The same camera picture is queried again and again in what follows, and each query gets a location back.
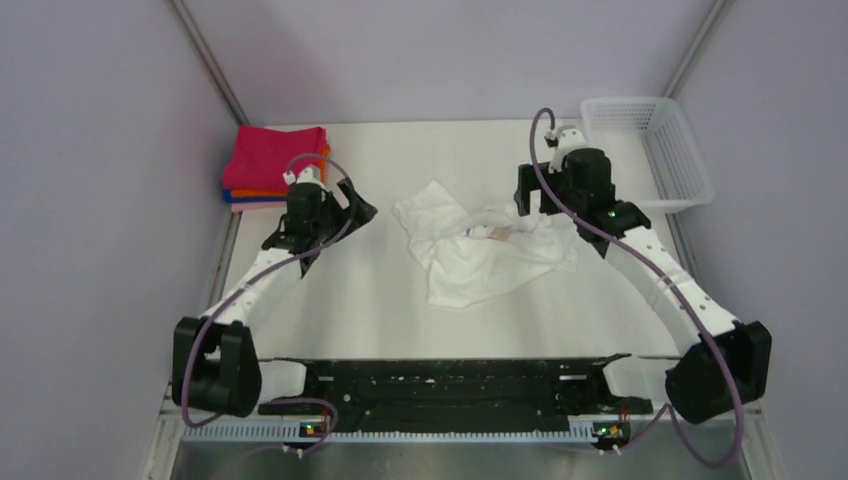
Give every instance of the metal pole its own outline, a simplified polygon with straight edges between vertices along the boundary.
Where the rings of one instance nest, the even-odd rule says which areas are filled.
[[[665,90],[663,91],[664,97],[675,98],[680,93],[680,90],[686,83],[686,79],[689,77],[689,74],[695,67],[695,64],[698,63],[698,59],[701,57],[701,54],[710,42],[713,33],[715,33],[716,27],[718,27],[718,24],[721,23],[724,16],[727,15],[727,11],[730,10],[734,1],[735,0],[715,0],[713,2],[712,7],[710,7],[710,11],[707,13],[704,22],[701,24],[701,28],[698,29],[698,33],[696,33],[695,38],[692,39],[692,43],[686,50],[686,54],[683,55],[680,65],[671,77],[671,81],[668,83],[668,86],[665,87]]]
[[[177,17],[177,20],[179,20],[183,32],[186,34],[186,37],[194,48],[194,51],[197,53],[206,73],[209,74],[209,78],[218,90],[218,94],[221,95],[224,103],[226,103],[227,107],[230,109],[230,113],[233,118],[239,125],[250,125],[250,120],[247,118],[247,114],[244,112],[241,104],[239,104],[235,92],[232,87],[230,87],[229,82],[227,82],[227,78],[221,71],[221,67],[218,65],[218,61],[215,60],[215,56],[212,54],[212,50],[209,48],[206,40],[203,38],[203,34],[200,33],[200,29],[197,27],[197,23],[194,21],[194,17],[192,17],[188,7],[186,7],[183,0],[166,1],[168,5],[170,5],[171,10],[174,12],[174,15]]]

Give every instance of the cable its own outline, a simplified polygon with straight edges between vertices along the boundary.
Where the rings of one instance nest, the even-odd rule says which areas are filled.
[[[301,158],[307,158],[307,157],[309,157],[309,158],[320,158],[320,159],[327,161],[327,163],[329,163],[330,165],[335,167],[335,169],[338,170],[339,173],[342,174],[342,176],[345,178],[345,180],[347,180],[350,183],[351,190],[354,191],[354,192],[356,191],[353,188],[353,182],[350,180],[350,176],[348,176],[348,174],[344,170],[344,168],[342,168],[338,163],[336,163],[330,157],[324,157],[324,156],[321,156],[321,155],[318,155],[318,154],[313,154],[313,153],[306,153],[306,154],[298,155],[298,156],[292,158],[289,161],[288,167],[286,167],[286,171],[291,171],[292,164],[295,161],[300,160]],[[215,323],[215,320],[224,312],[224,310],[227,309],[227,307],[230,306],[231,303],[238,300],[238,298],[245,292],[245,290],[247,288],[250,288],[250,287],[256,285],[256,283],[259,282],[259,280],[262,280],[263,278],[265,278],[269,274],[279,270],[280,268],[282,268],[282,267],[284,267],[284,266],[286,266],[286,265],[288,265],[292,262],[299,261],[303,258],[310,257],[312,255],[316,255],[321,250],[324,250],[325,248],[328,248],[328,247],[332,246],[334,243],[336,243],[337,241],[339,241],[339,239],[342,238],[342,236],[344,236],[345,233],[347,233],[347,230],[350,228],[351,224],[353,223],[354,215],[356,215],[356,195],[353,195],[351,198],[352,199],[351,199],[351,204],[350,204],[350,218],[345,222],[345,224],[342,226],[342,228],[330,240],[328,240],[327,242],[325,242],[325,243],[323,243],[323,244],[321,244],[321,245],[319,245],[315,248],[307,250],[303,253],[299,253],[299,254],[297,254],[293,257],[289,257],[289,258],[287,258],[287,259],[285,259],[281,262],[277,262],[277,263],[269,266],[265,270],[262,270],[261,272],[257,273],[253,277],[251,277],[249,280],[247,280],[245,282],[244,287],[240,287],[240,288],[236,289],[235,291],[233,291],[232,294],[230,294],[229,297],[227,297],[226,300],[219,303],[218,308],[216,308],[212,312],[212,314],[209,315],[209,317],[206,319],[206,322],[204,322],[203,325],[200,327],[200,330],[197,332],[197,337],[195,337],[194,343],[191,346],[191,351],[189,352],[189,355],[188,355],[188,362],[186,364],[185,374],[183,375],[182,389],[180,391],[180,400],[181,400],[180,401],[180,403],[181,403],[180,411],[182,412],[183,422],[185,422],[186,426],[191,427],[191,428],[202,427],[204,425],[208,425],[209,423],[211,423],[211,422],[213,422],[213,421],[215,421],[215,420],[217,420],[218,418],[221,417],[221,414],[217,413],[217,414],[210,416],[209,418],[206,418],[206,419],[201,420],[199,422],[195,422],[189,416],[189,411],[188,411],[189,385],[191,384],[191,375],[192,375],[192,373],[194,373],[194,363],[197,360],[197,356],[200,354],[200,346],[203,343],[203,338],[206,337],[207,332],[209,332],[209,328],[212,327],[212,324]]]
[[[271,400],[270,402],[268,402],[268,404],[271,404],[271,405],[295,405],[295,404],[304,404],[304,403],[323,405],[325,408],[329,408],[333,412],[333,417],[332,417],[332,420],[330,421],[329,428],[327,429],[327,431],[324,433],[324,435],[322,435],[321,438],[315,444],[313,444],[311,447],[307,448],[306,450],[301,451],[300,453],[298,453],[298,450],[292,450],[292,449],[286,448],[285,444],[283,444],[282,448],[279,445],[275,444],[275,445],[262,445],[260,447],[250,449],[250,450],[248,450],[244,453],[237,455],[234,458],[231,458],[229,461],[227,461],[227,463],[225,463],[220,468],[218,468],[218,470],[215,472],[214,475],[209,477],[209,480],[215,480],[221,474],[223,474],[227,470],[233,468],[233,466],[243,462],[245,459],[247,459],[247,457],[253,456],[257,453],[262,453],[262,452],[270,451],[270,450],[279,452],[279,451],[282,450],[284,453],[293,453],[293,454],[297,454],[299,456],[303,456],[303,455],[306,455],[307,453],[315,451],[322,443],[324,443],[327,440],[327,437],[329,437],[330,434],[333,433],[333,430],[335,430],[335,428],[336,428],[336,423],[339,421],[339,411],[336,410],[336,407],[332,403],[330,403],[326,400],[322,400],[320,398],[308,398],[308,397],[304,397],[304,398],[277,398],[275,400]]]
[[[674,408],[669,404],[663,406],[663,408],[657,412],[654,419],[651,420],[651,423],[649,423],[644,430],[639,432],[638,435],[631,439],[630,442],[624,446],[624,448],[621,448],[620,451],[629,449],[633,444],[635,444],[637,440],[642,438],[644,433],[647,433],[651,428],[654,427],[654,425],[656,425],[656,421],[659,420],[659,418],[665,413],[665,411],[669,410],[671,412],[671,422],[674,425],[674,429],[680,436],[683,445],[686,447],[687,450],[689,450],[689,453],[691,453],[696,460],[698,460],[700,463],[707,466],[708,468],[713,469],[727,466],[728,464],[730,464],[730,462],[736,459],[736,457],[739,455],[739,452],[742,450],[742,440],[745,433],[745,413],[742,410],[742,399],[739,396],[739,389],[736,387],[736,382],[733,379],[733,374],[730,372],[730,367],[728,367],[727,361],[721,354],[721,350],[715,343],[715,339],[713,339],[713,336],[710,335],[709,331],[707,331],[707,328],[698,318],[698,314],[695,313],[695,309],[692,308],[692,305],[686,299],[686,296],[683,295],[683,292],[680,291],[677,285],[674,284],[674,282],[668,277],[668,275],[666,275],[665,272],[663,272],[663,270],[657,264],[655,264],[649,258],[639,253],[630,245],[627,245],[626,243],[620,241],[619,239],[613,237],[612,235],[604,232],[603,230],[592,225],[591,223],[578,217],[574,214],[574,212],[572,212],[568,207],[566,207],[565,204],[563,204],[559,198],[557,198],[553,189],[551,189],[551,186],[548,185],[548,182],[545,181],[545,178],[542,175],[542,170],[539,168],[539,161],[536,158],[536,128],[539,125],[539,120],[541,120],[542,116],[545,114],[547,114],[551,119],[551,130],[555,129],[556,117],[554,116],[553,110],[547,107],[542,108],[541,110],[536,112],[536,115],[533,117],[533,123],[530,126],[530,161],[533,164],[533,171],[536,173],[536,178],[539,180],[539,184],[542,187],[542,190],[544,190],[548,198],[551,199],[551,201],[560,209],[560,211],[562,211],[562,213],[566,214],[569,218],[571,218],[574,223],[585,228],[586,230],[589,230],[590,232],[603,238],[604,240],[618,246],[627,253],[633,255],[634,257],[636,257],[636,259],[645,264],[645,266],[648,267],[652,272],[654,272],[657,277],[661,278],[666,283],[666,285],[668,285],[669,290],[680,302],[683,309],[689,315],[689,318],[692,319],[692,323],[695,325],[695,328],[698,330],[698,333],[701,334],[701,338],[703,339],[704,343],[707,344],[707,348],[709,348],[710,352],[715,356],[719,370],[721,370],[721,375],[722,377],[724,377],[724,381],[727,382],[728,390],[730,390],[730,399],[733,403],[733,414],[736,421],[736,428],[733,435],[733,444],[731,445],[730,450],[728,450],[728,452],[724,455],[724,457],[717,461],[704,458],[704,456],[701,455],[700,452],[698,452],[694,448],[692,443],[683,433],[683,429],[681,428],[679,421],[677,420],[677,416],[674,413]]]

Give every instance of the blue towel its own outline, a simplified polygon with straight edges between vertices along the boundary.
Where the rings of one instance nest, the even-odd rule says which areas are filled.
[[[285,202],[286,197],[233,197],[232,190],[222,190],[221,197],[227,203]]]

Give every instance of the white arm segment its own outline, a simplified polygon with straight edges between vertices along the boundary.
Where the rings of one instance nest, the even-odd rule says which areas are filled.
[[[280,248],[259,250],[259,254],[256,256],[253,265],[250,266],[250,269],[244,274],[241,280],[224,294],[223,298],[229,298],[233,292],[240,288],[246,288],[245,292],[215,319],[215,323],[229,325],[235,321],[239,321],[249,326],[254,332],[258,331],[259,326],[268,319],[268,316],[283,294],[303,276],[300,262],[297,260],[293,261],[269,273],[253,286],[247,287],[247,281],[271,265],[291,257],[292,254],[288,250]],[[220,304],[221,302],[218,302],[212,308],[205,311],[203,315],[211,315]]]
[[[259,250],[253,265],[250,266],[241,280],[224,294],[223,298],[227,299],[239,288],[245,288],[247,281],[259,272],[292,256],[288,250],[280,248]],[[300,261],[297,260],[269,273],[255,285],[247,287],[245,292],[215,319],[215,323],[229,325],[239,321],[249,326],[255,334],[259,331],[260,325],[269,318],[280,298],[301,277]],[[205,311],[203,315],[211,315],[220,304],[221,302],[218,302]],[[259,394],[258,403],[279,397],[295,397],[303,393],[306,384],[306,365],[298,362],[275,360],[273,362],[261,362],[259,370],[262,372],[262,390]]]
[[[657,264],[666,273],[683,292],[711,335],[716,336],[734,329],[733,321],[736,317],[707,296],[686,270],[666,251],[654,230],[645,227],[634,228],[628,230],[621,241]],[[683,310],[664,279],[658,277],[636,257],[612,243],[607,250],[606,260],[627,277],[627,280],[642,294],[642,298],[671,333],[671,338],[681,355],[686,353],[692,345],[701,342],[698,329],[695,328],[692,319]]]
[[[551,130],[545,134],[545,139],[557,139],[554,156],[551,158],[550,165],[548,165],[548,171],[552,173],[562,171],[562,164],[566,155],[578,148],[586,147],[586,138],[583,136],[583,132],[574,125],[563,125],[556,130]]]
[[[736,317],[707,296],[666,251],[654,230],[644,227],[628,230],[621,241],[650,259],[666,273],[683,292],[711,335],[719,335],[735,328],[733,321]],[[686,353],[692,345],[701,342],[692,319],[681,308],[680,302],[662,278],[636,257],[612,243],[605,258],[642,294],[642,298],[668,329],[680,355]],[[668,402],[665,372],[676,363],[677,361],[668,359],[627,357],[604,367],[604,377],[613,395]]]

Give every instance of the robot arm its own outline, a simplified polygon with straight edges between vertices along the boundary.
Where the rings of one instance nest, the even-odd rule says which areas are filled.
[[[582,134],[571,126],[548,132],[545,140],[555,151],[552,161],[539,167],[557,198],[580,219],[619,239],[665,273],[661,278],[630,252],[578,224],[580,237],[630,281],[662,320],[680,354],[679,359],[629,356],[609,363],[604,367],[604,377],[610,392],[618,397],[671,403],[691,423],[732,409],[718,363],[669,289],[667,277],[696,309],[723,351],[743,403],[760,398],[765,392],[771,350],[768,330],[759,322],[741,323],[707,296],[666,251],[642,211],[615,198],[611,164],[602,150],[586,148]],[[519,214],[529,213],[530,192],[540,186],[533,165],[521,165],[515,194]],[[544,194],[540,211],[561,213]]]
[[[177,405],[182,405],[182,383],[192,345],[203,324],[219,310],[194,362],[189,406],[244,417],[259,401],[302,393],[306,367],[295,361],[260,366],[251,328],[258,329],[285,292],[306,275],[317,254],[304,254],[328,242],[348,222],[339,240],[351,234],[370,222],[377,209],[359,197],[349,180],[338,184],[350,204],[345,209],[313,169],[304,169],[296,181],[291,181],[287,212],[277,230],[263,242],[248,272],[224,294],[224,300],[200,317],[185,317],[177,324],[171,389]]]

